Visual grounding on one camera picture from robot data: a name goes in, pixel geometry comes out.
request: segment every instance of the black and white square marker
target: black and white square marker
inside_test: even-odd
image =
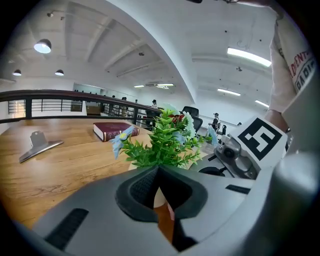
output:
[[[261,161],[277,144],[282,134],[257,118],[238,138]]]

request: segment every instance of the red book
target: red book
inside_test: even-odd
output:
[[[124,122],[95,122],[93,124],[93,131],[102,142],[107,142],[114,139],[130,126],[130,124]],[[139,132],[140,130],[138,128],[134,128],[131,136],[137,136]]]

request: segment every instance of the book spine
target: book spine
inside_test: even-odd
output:
[[[110,141],[110,140],[114,139],[117,135],[119,135],[120,133],[122,133],[121,130],[107,132],[107,133],[105,133],[105,139],[103,141],[105,141],[105,142]],[[134,128],[131,133],[131,136],[132,137],[138,136],[139,133],[140,133],[140,130],[138,128]]]

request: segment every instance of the railing post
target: railing post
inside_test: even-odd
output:
[[[32,118],[32,98],[25,98],[25,119]]]
[[[132,122],[134,125],[137,124],[138,112],[139,112],[139,109],[137,107],[135,107],[134,112],[133,112],[133,122]]]

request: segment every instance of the wooden handrail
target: wooden handrail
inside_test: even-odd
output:
[[[122,105],[126,107],[139,108],[142,110],[148,110],[156,113],[161,113],[160,110],[152,108],[150,106],[122,100],[118,98],[112,98],[108,96],[102,96],[97,94],[90,94],[86,92],[78,92],[71,90],[52,90],[52,89],[36,89],[36,90],[10,90],[0,92],[0,102],[23,100],[23,99],[66,99],[75,101],[93,101],[100,103],[108,103],[115,105]]]

